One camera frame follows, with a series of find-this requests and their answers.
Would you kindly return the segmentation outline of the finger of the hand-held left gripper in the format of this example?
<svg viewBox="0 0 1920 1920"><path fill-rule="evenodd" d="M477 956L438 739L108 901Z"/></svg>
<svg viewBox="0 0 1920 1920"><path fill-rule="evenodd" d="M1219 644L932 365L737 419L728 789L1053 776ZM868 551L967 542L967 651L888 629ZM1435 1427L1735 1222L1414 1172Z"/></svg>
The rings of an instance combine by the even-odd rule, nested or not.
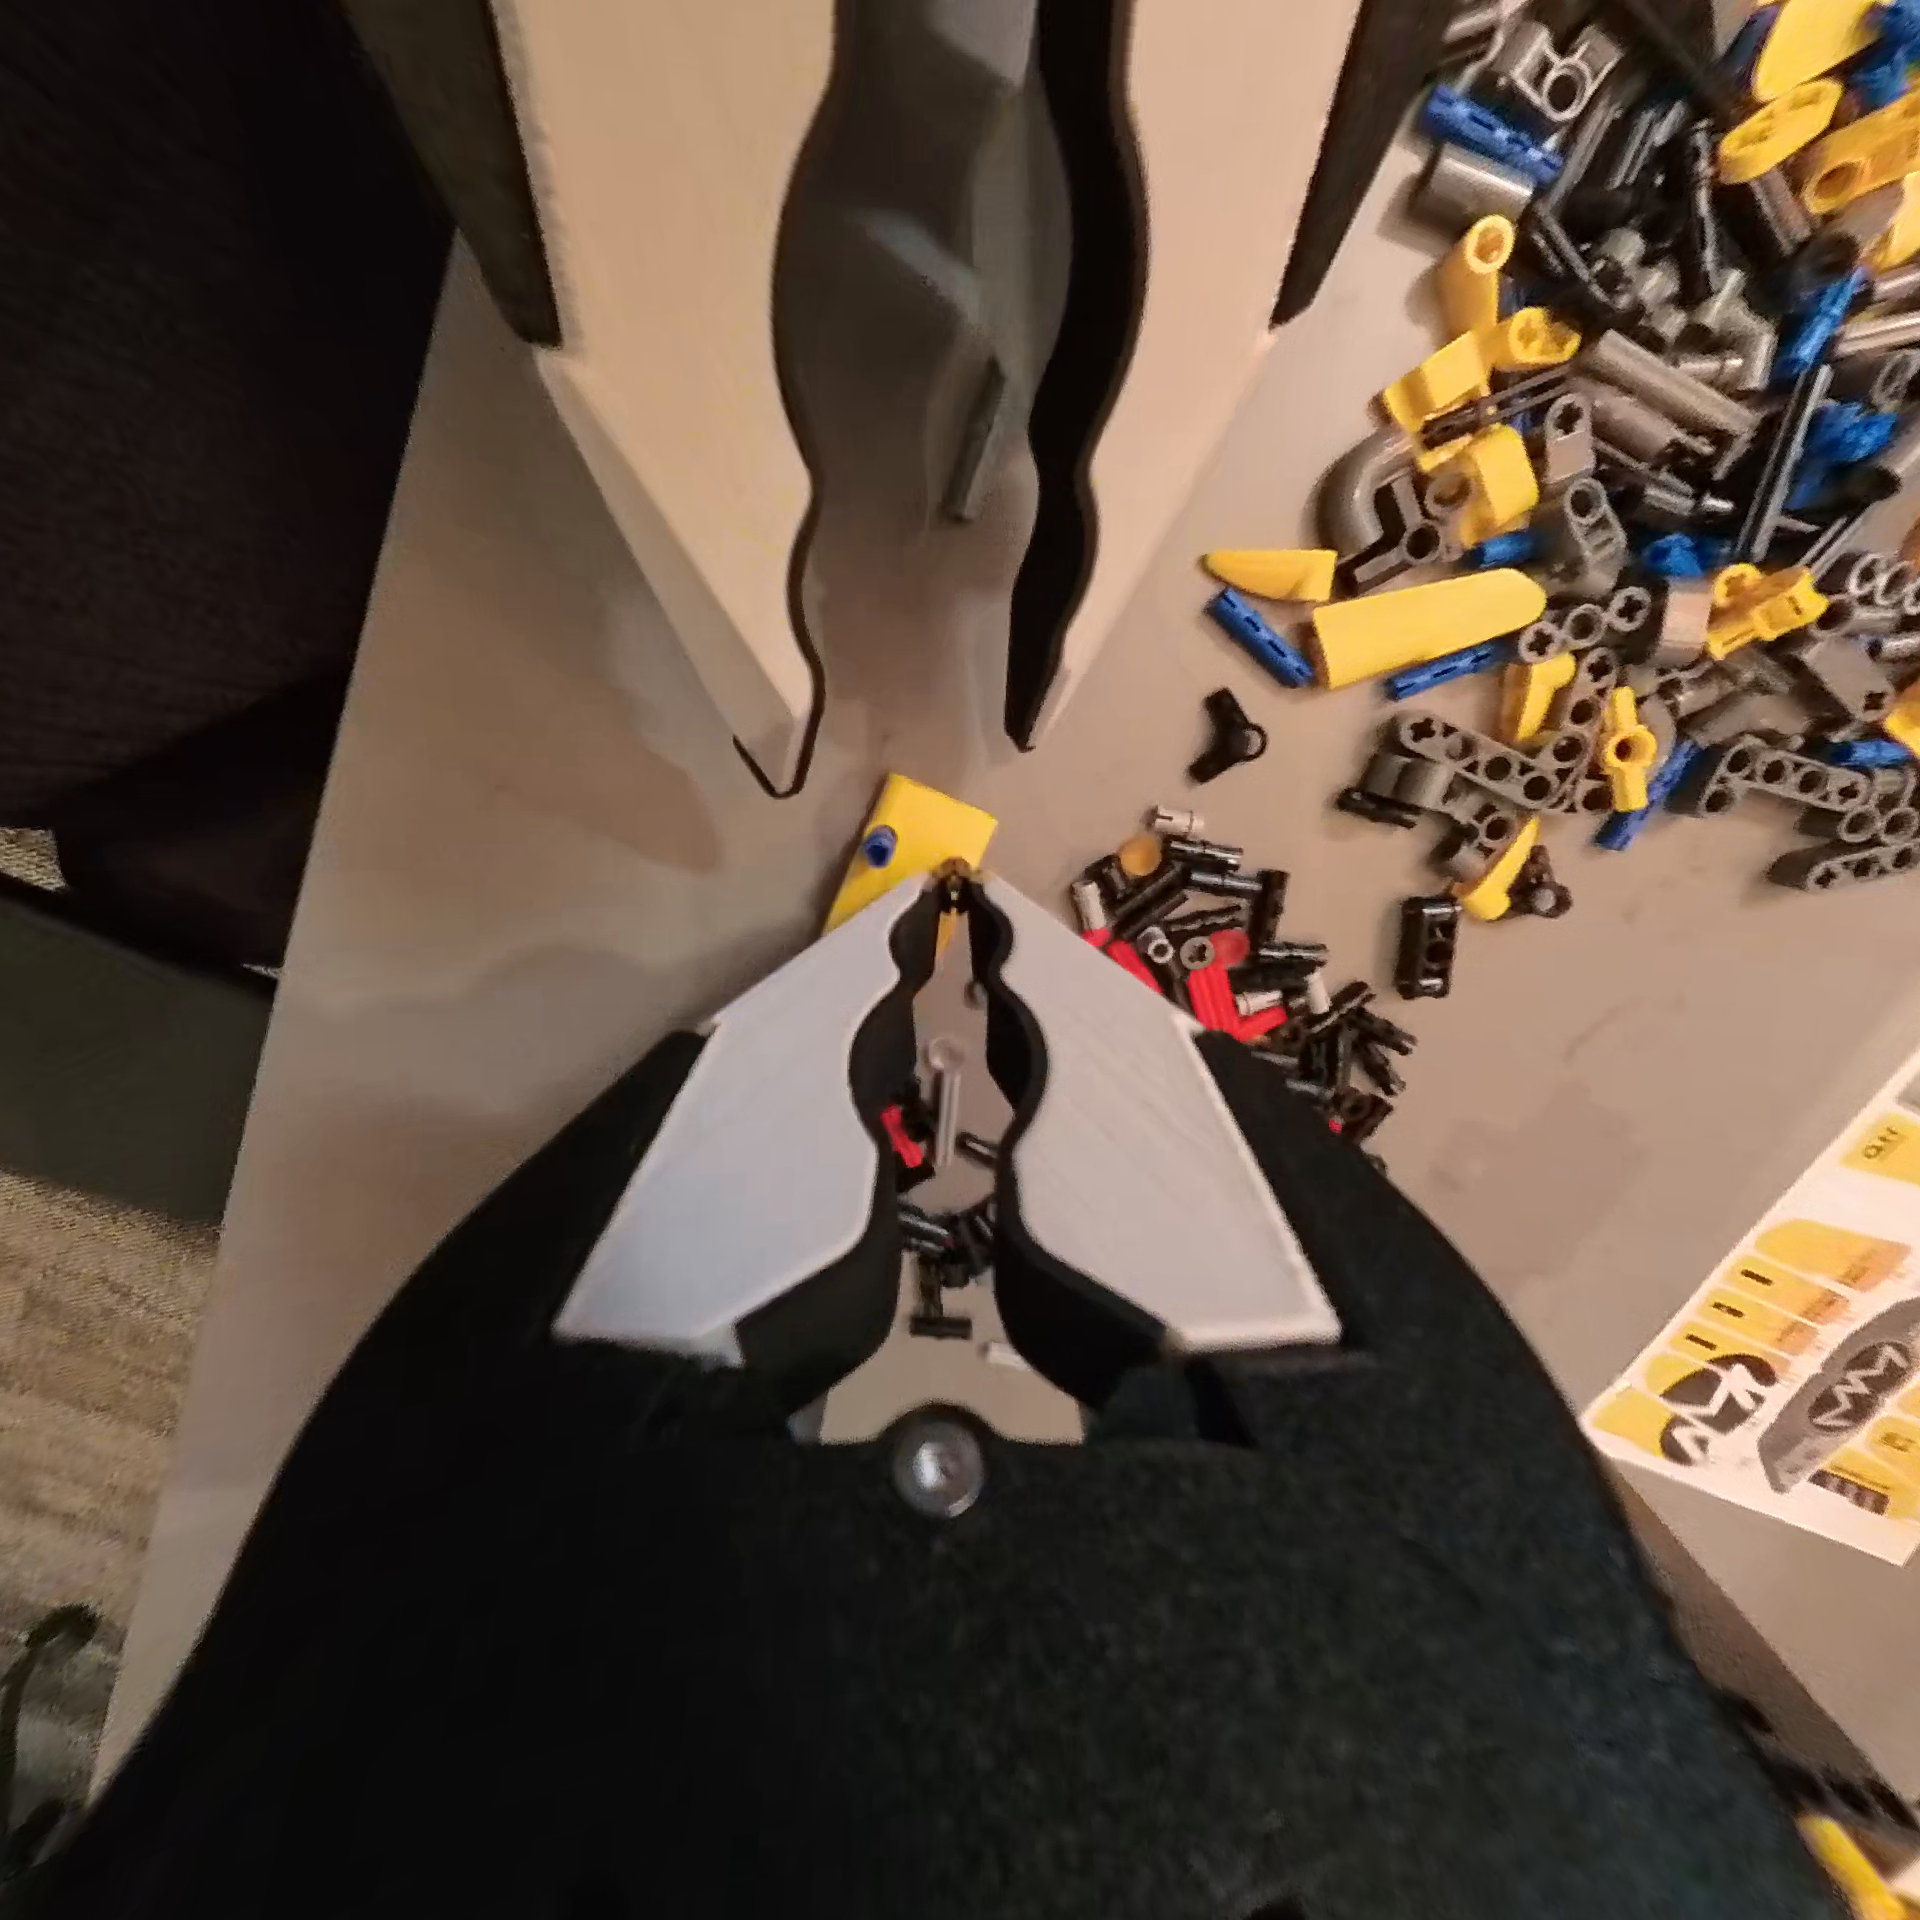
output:
<svg viewBox="0 0 1920 1920"><path fill-rule="evenodd" d="M1033 752L1086 683L1273 346L1355 3L1044 3L1065 300L1031 399L1035 518L1004 728Z"/></svg>
<svg viewBox="0 0 1920 1920"><path fill-rule="evenodd" d="M809 774L813 478L776 347L788 191L828 104L828 3L495 6L560 342L534 362L736 752Z"/></svg>

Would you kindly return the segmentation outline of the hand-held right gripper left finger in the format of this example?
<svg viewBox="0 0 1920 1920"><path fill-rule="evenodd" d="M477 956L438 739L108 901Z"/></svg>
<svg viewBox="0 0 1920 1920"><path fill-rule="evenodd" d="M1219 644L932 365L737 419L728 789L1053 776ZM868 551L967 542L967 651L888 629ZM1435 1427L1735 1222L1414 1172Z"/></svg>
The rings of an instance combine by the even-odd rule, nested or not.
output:
<svg viewBox="0 0 1920 1920"><path fill-rule="evenodd" d="M854 1044L895 990L919 992L895 935L940 917L932 879L900 879L694 1032L556 1338L745 1370L749 1318L859 1246L885 1134L856 1107Z"/></svg>

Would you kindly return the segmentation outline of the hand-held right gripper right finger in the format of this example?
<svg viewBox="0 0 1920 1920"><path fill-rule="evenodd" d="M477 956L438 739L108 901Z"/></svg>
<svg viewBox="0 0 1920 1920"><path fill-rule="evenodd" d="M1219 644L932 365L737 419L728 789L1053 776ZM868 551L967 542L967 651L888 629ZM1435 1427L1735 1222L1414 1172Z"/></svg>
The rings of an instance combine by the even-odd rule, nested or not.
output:
<svg viewBox="0 0 1920 1920"><path fill-rule="evenodd" d="M1221 1085L1213 1036L1008 879L959 882L1005 1104L993 1291L1078 1403L1142 1370L1331 1351L1336 1309Z"/></svg>

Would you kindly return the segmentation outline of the pile of small black pins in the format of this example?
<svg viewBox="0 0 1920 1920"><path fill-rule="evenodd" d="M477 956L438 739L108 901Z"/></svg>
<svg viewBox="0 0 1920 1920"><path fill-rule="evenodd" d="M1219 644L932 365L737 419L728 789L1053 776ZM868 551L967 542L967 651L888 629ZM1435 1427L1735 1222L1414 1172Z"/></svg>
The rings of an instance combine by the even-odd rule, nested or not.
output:
<svg viewBox="0 0 1920 1920"><path fill-rule="evenodd" d="M1365 980L1328 984L1328 951L1284 933L1287 890L1283 871L1247 867L1241 847L1204 837L1192 813L1159 807L1147 827L1075 875L1067 931L1204 1026L1213 1072L1232 1061L1264 1075L1332 1139L1367 1149L1406 1093L1417 1039ZM881 1115L908 1187L956 1168L977 1180L967 1206L941 1216L903 1206L908 1248L927 1268L909 1322L919 1338L967 1333L961 1312L932 1300L993 1278L1005 1117L993 1134L968 1124L964 1075L961 1042L929 1037L919 1083Z"/></svg>

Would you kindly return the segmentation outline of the yellow brick panel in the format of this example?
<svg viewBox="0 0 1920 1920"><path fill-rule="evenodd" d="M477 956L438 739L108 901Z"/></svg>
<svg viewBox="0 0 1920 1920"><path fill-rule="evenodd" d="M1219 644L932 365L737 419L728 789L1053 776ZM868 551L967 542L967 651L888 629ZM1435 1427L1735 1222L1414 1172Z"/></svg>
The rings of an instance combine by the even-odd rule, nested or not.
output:
<svg viewBox="0 0 1920 1920"><path fill-rule="evenodd" d="M996 829L991 811L909 774L886 774L823 915L823 936L908 879L923 879L953 861L977 869Z"/></svg>

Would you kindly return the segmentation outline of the black angled connector brick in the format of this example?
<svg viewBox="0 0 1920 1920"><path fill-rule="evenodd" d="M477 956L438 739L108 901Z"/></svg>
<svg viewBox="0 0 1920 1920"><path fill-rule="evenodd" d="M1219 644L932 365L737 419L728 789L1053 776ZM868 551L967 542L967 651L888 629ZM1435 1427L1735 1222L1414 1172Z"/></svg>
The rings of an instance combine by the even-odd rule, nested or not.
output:
<svg viewBox="0 0 1920 1920"><path fill-rule="evenodd" d="M1204 701L1207 743L1185 765L1190 783L1211 783L1265 752L1265 732L1244 709L1232 687L1213 687Z"/></svg>

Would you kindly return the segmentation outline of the pile of mixed toy bricks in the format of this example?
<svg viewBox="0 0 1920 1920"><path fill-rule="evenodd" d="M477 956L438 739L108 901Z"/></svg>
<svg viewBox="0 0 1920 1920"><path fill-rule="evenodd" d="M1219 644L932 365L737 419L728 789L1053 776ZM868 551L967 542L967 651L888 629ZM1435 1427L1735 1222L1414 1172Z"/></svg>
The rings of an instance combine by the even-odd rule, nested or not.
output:
<svg viewBox="0 0 1920 1920"><path fill-rule="evenodd" d="M1439 341L1318 546L1207 555L1287 687L1391 712L1335 810L1433 829L1398 931L1560 918L1555 823L1792 813L1766 882L1916 872L1916 5L1420 5Z"/></svg>

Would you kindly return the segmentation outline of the yellow sticker sheet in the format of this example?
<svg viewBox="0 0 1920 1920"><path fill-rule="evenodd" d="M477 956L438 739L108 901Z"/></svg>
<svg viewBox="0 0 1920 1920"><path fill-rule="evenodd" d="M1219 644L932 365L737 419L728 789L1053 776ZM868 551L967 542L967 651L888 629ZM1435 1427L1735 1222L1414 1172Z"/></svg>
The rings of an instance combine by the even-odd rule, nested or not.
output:
<svg viewBox="0 0 1920 1920"><path fill-rule="evenodd" d="M1579 1423L1620 1467L1904 1565L1917 1544L1917 1062Z"/></svg>

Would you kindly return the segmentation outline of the black swivel chair legs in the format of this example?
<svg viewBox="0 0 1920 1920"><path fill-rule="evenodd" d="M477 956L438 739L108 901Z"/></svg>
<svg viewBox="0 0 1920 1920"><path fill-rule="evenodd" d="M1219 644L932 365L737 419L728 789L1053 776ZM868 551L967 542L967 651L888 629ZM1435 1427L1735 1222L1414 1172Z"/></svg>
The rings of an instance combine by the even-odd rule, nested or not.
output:
<svg viewBox="0 0 1920 1920"><path fill-rule="evenodd" d="M67 1669L103 1631L100 1612L70 1600L35 1619L19 1636L1 1679L1 1887L11 1887L54 1851L80 1811L70 1781L57 1694Z"/></svg>

